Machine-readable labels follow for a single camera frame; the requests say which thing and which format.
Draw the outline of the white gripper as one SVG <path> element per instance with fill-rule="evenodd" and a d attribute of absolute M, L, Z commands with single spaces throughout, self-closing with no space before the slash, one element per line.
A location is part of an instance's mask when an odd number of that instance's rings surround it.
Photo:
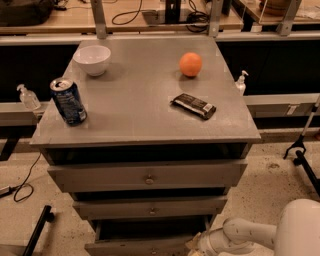
<path fill-rule="evenodd" d="M 223 231 L 210 230 L 197 233 L 185 243 L 189 249 L 187 256 L 218 256 L 223 250 Z"/>

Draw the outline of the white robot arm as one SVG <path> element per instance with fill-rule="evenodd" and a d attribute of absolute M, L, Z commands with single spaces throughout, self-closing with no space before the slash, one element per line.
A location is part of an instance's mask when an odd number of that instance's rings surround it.
<path fill-rule="evenodd" d="M 320 256 L 320 203 L 294 200 L 281 212 L 277 225 L 228 218 L 219 229 L 198 233 L 186 243 L 188 256 L 244 255 L 260 244 L 274 256 Z"/>

